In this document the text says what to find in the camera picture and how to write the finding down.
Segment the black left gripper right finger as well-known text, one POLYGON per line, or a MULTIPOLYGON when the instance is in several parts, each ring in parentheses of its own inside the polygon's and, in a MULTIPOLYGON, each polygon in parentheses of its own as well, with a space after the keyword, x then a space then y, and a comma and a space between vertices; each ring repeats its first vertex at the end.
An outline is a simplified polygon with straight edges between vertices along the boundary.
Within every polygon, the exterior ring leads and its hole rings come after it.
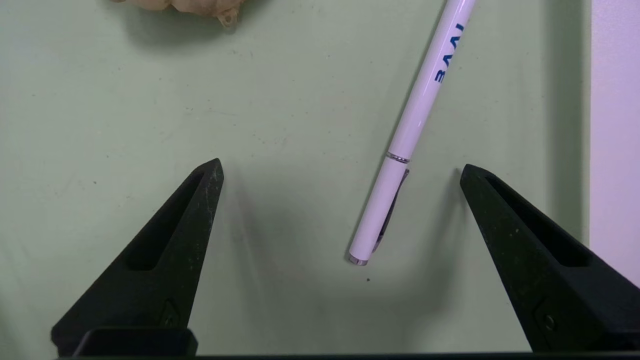
POLYGON ((495 174, 460 187, 535 353, 638 353, 636 285, 495 174))

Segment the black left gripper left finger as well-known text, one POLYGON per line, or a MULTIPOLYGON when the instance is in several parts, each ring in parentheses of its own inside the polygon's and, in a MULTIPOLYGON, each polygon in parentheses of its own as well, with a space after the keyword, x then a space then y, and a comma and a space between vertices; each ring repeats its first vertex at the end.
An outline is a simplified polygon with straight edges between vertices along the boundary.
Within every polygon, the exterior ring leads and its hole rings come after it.
POLYGON ((224 183, 197 166, 51 329, 60 356, 193 356, 188 324, 224 183))

